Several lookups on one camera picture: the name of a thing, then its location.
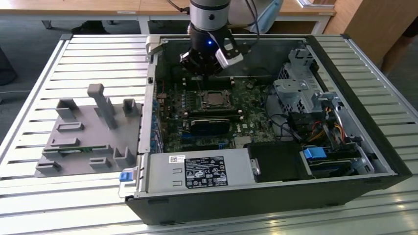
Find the table leg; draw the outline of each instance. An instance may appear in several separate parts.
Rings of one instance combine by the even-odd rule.
[[[42,21],[42,23],[45,24],[46,29],[53,29],[51,21]]]
[[[148,16],[141,16],[138,18],[138,22],[140,22],[140,28],[142,30],[142,34],[150,34],[150,25],[149,25],[149,21],[150,21],[150,17]]]
[[[317,21],[314,29],[313,29],[313,34],[324,34],[330,18],[332,16],[324,16],[321,20]]]

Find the motherboard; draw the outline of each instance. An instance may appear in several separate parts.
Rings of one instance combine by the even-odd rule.
[[[265,111],[266,89],[254,77],[161,83],[165,152],[244,148],[252,142],[276,141]]]

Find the barcode sticker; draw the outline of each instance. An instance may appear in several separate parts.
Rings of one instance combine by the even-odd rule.
[[[185,158],[186,158],[185,155],[173,155],[173,156],[169,156],[169,162],[170,163],[184,163]]]

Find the metal grating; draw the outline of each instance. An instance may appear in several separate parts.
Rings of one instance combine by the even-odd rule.
[[[34,178],[37,161],[58,117],[53,108],[59,98],[77,97],[79,105],[93,104],[86,95],[87,84],[101,81],[114,103],[121,103],[127,97],[144,101],[148,75],[145,36],[82,35],[71,41],[61,41],[0,147],[0,153],[5,153],[0,165],[0,234],[246,235],[286,231],[293,234],[392,234],[417,230],[416,111],[408,107],[361,52],[352,48],[353,44],[340,36],[317,38],[407,161],[413,178],[388,190],[371,192],[341,207],[172,226],[142,223],[118,197],[118,173]],[[321,76],[333,89],[325,73]]]

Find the white label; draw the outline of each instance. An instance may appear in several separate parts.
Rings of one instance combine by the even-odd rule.
[[[137,14],[137,11],[119,11],[118,14]]]
[[[186,158],[185,155],[173,155],[173,156],[169,156],[169,162],[170,163],[184,163],[185,158]]]

